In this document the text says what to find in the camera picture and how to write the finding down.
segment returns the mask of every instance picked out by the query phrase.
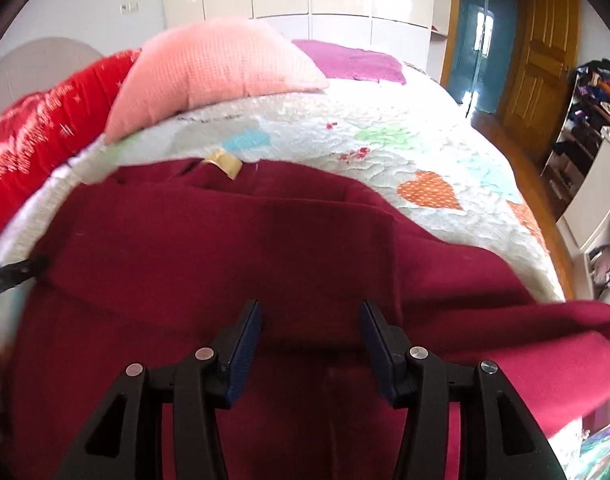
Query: quilted bedspread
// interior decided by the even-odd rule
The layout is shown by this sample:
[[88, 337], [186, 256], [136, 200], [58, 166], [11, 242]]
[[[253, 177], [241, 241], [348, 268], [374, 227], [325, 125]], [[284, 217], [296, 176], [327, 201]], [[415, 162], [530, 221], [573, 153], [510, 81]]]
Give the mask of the quilted bedspread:
[[[405, 77], [404, 86], [331, 80], [320, 93], [185, 112], [109, 147], [101, 137], [56, 170], [8, 225], [0, 264], [27, 256], [76, 184], [102, 180], [118, 166], [204, 157], [223, 148], [243, 161], [292, 160], [360, 180], [438, 238], [504, 258], [538, 301], [562, 300], [542, 234], [507, 160], [443, 88], [413, 69]], [[22, 295], [20, 288], [0, 296], [3, 343], [13, 340]], [[563, 464], [578, 455], [580, 432], [577, 421], [552, 441]]]

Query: purple pillow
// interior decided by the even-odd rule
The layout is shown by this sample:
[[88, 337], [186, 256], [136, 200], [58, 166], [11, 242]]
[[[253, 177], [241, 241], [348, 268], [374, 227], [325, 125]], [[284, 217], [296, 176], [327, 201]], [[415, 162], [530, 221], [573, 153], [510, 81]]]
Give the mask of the purple pillow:
[[385, 79], [403, 85], [407, 83], [403, 67], [388, 54], [347, 48], [325, 41], [294, 40], [292, 43], [307, 54], [328, 78], [358, 81]]

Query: door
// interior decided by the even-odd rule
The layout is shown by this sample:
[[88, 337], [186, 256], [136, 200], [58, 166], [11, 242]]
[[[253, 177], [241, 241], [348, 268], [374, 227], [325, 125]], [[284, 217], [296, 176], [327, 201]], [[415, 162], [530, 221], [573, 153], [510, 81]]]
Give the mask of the door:
[[540, 164], [560, 132], [576, 63], [578, 0], [528, 0], [525, 33], [502, 122]]

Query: silver pin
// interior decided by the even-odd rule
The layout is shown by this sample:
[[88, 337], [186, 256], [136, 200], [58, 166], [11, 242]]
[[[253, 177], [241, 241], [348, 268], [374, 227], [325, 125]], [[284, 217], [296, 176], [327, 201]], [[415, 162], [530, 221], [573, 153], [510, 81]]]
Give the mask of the silver pin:
[[131, 365], [129, 365], [127, 367], [127, 369], [125, 370], [125, 373], [129, 376], [129, 377], [136, 377], [137, 375], [140, 375], [143, 371], [143, 365], [140, 363], [133, 363]]
[[198, 361], [206, 361], [214, 357], [214, 351], [208, 347], [200, 348], [196, 351], [195, 356]]
[[498, 371], [498, 365], [493, 361], [483, 361], [480, 363], [480, 367], [486, 374], [495, 374]]
[[409, 355], [414, 359], [426, 359], [429, 352], [422, 346], [415, 346], [409, 350]]

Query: white quilt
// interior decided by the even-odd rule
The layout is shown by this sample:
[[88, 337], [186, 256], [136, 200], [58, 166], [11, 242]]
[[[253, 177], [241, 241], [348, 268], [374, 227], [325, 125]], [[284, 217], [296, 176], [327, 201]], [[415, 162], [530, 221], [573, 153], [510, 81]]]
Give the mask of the white quilt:
[[[244, 161], [292, 160], [360, 180], [438, 238], [504, 258], [537, 300], [562, 300], [548, 253], [514, 213], [523, 200], [507, 160], [443, 88], [413, 69], [405, 77], [405, 86], [331, 80], [319, 94], [182, 113], [109, 147], [101, 138], [56, 170], [15, 216], [0, 237], [0, 265], [28, 255], [78, 183], [98, 182], [118, 166], [224, 148]], [[0, 296], [1, 345], [13, 341], [28, 287]], [[552, 439], [563, 465], [578, 456], [581, 430], [575, 421]]]

